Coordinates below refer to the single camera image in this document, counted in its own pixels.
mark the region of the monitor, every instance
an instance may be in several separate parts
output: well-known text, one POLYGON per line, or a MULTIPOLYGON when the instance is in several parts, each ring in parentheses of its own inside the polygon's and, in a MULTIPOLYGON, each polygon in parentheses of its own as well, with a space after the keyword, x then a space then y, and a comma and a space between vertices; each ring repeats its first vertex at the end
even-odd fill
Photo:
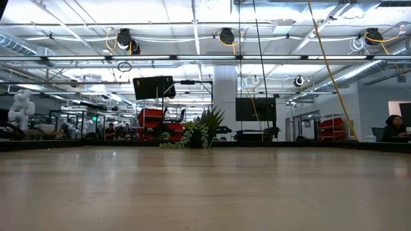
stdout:
POLYGON ((236 98, 236 121, 277 121, 275 98, 236 98))
POLYGON ((400 103, 401 117, 406 127, 411 127, 411 103, 400 103))
POLYGON ((172 76, 157 76, 146 78, 134 78, 134 91, 136 93, 136 100, 140 99, 156 99, 161 97, 174 97, 175 87, 173 86, 172 76))

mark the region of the yellow cable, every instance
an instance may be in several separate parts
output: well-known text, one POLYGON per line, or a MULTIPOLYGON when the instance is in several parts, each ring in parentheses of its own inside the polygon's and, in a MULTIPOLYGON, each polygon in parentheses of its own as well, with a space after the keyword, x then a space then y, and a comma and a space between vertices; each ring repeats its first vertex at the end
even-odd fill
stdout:
MULTIPOLYGON (((381 43, 381 46, 383 47, 385 53, 386 53, 387 55, 390 55, 390 53, 388 52, 388 50, 387 50, 387 48, 385 47, 385 45, 384 45, 383 42, 381 43)), ((405 74, 401 71, 401 69, 398 67, 397 64, 394 64, 394 65, 396 66, 397 70, 401 73, 401 75, 405 77, 405 79, 407 79, 408 81, 411 81, 411 80, 408 79, 408 77, 405 76, 405 74)))
POLYGON ((324 51, 324 47, 322 46, 321 36, 320 36, 319 31, 318 31, 317 23, 315 22, 315 19, 314 19, 313 9, 311 8, 311 2, 310 2, 310 0, 307 0, 307 3, 308 3, 308 7, 310 8, 311 18, 313 19, 315 33, 316 33, 316 35, 317 35, 318 38, 319 38, 319 44, 320 44, 321 52, 322 52, 322 55, 324 56, 324 61, 325 61, 326 66, 327 66, 327 70, 328 70, 329 77, 330 77, 331 80, 333 81, 334 89, 335 89, 335 91, 337 92, 338 98, 340 99, 341 106, 342 106, 342 110, 344 111, 345 117, 346 117, 347 120, 348 120, 348 123, 349 123, 349 126, 350 126, 351 130, 353 131, 354 138, 358 141, 358 137, 357 137, 357 134, 356 134, 356 132, 355 132, 354 126, 353 126, 353 124, 352 124, 352 122, 351 122, 351 119, 350 119, 349 116, 348 116, 347 109, 345 109, 344 100, 342 99, 342 96, 341 96, 341 94, 340 94, 340 91, 338 90, 337 83, 336 83, 335 80, 334 80, 333 73, 331 72, 331 69, 329 68, 328 60, 327 60, 327 56, 326 56, 326 52, 324 51))
POLYGON ((109 40, 108 40, 110 30, 111 30, 111 29, 108 30, 107 36, 105 37, 105 45, 107 46, 107 48, 109 48, 110 50, 113 51, 113 50, 115 50, 116 47, 117 47, 117 36, 118 36, 118 32, 116 33, 116 41, 114 41, 114 48, 111 48, 111 47, 109 46, 109 40))
MULTIPOLYGON (((244 86, 245 86, 243 77, 240 76, 240 79, 241 79, 241 81, 243 82, 243 84, 244 84, 244 86)), ((264 141, 264 132, 263 132, 263 129, 262 129, 262 127, 261 127, 261 122, 260 122, 260 120, 258 119, 256 104, 254 103, 254 100, 252 99, 252 96, 251 96, 251 94, 250 94, 250 92, 249 92, 249 90, 248 90, 247 87, 245 87, 245 90, 247 91, 247 93, 249 94, 249 96, 250 96, 250 98, 251 98, 252 107, 254 108, 254 113, 256 114, 256 117, 257 117, 257 121, 258 121, 258 125, 259 125, 259 130, 261 131, 261 142, 263 142, 263 141, 264 141)))
POLYGON ((395 36, 394 38, 390 38, 390 39, 387 39, 387 40, 375 40, 375 39, 372 39, 372 38, 367 37, 368 34, 369 34, 368 32, 365 33, 364 37, 365 37, 366 39, 370 40, 370 41, 373 41, 373 42, 390 42, 390 41, 396 40, 396 39, 399 37, 399 35, 400 35, 400 33, 398 33, 398 35, 395 36))
POLYGON ((221 34, 221 31, 218 32, 218 34, 217 34, 218 40, 221 42, 221 44, 223 44, 225 46, 237 46, 240 43, 241 39, 243 38, 243 33, 241 33, 240 40, 236 44, 225 44, 223 41, 221 41, 220 34, 221 34))

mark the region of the white robot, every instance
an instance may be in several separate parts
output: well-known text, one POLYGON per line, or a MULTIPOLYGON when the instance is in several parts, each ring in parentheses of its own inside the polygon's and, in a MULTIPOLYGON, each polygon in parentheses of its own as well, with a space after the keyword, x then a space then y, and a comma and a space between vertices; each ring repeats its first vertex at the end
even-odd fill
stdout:
POLYGON ((34 115, 35 104, 30 101, 30 90, 19 90, 14 96, 14 103, 8 112, 8 120, 19 120, 20 129, 26 130, 28 125, 28 116, 34 115))
MULTIPOLYGON (((68 130, 69 135, 70 135, 70 137, 71 137, 72 139, 74 139, 74 137, 75 137, 76 134, 81 134, 81 132, 80 132, 80 130, 82 129, 82 128, 81 128, 81 127, 82 127, 81 123, 78 123, 77 126, 75 126, 75 125, 72 124, 72 123, 69 123, 69 122, 67 122, 67 121, 63 121, 63 124, 67 126, 67 130, 68 130)), ((84 122, 84 124, 83 124, 83 132, 82 132, 83 135, 85 135, 85 133, 86 133, 85 131, 87 131, 88 127, 89 127, 90 125, 92 125, 92 124, 93 124, 93 122, 92 122, 91 119, 88 120, 88 121, 86 121, 86 122, 84 122)))

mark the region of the wooden platform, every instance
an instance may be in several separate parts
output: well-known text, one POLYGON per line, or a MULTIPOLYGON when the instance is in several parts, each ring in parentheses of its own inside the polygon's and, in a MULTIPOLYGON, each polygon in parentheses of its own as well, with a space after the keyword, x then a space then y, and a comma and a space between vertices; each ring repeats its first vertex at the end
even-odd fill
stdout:
POLYGON ((410 230, 411 155, 331 148, 0 153, 0 230, 410 230))

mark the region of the column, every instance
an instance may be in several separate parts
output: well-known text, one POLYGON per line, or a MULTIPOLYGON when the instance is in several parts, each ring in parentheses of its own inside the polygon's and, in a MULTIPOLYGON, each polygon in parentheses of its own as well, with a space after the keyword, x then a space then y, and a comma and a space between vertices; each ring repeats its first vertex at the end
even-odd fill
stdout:
POLYGON ((224 120, 221 126, 227 126, 233 132, 224 134, 227 141, 238 130, 236 122, 237 70, 236 66, 214 66, 214 106, 221 108, 224 120))

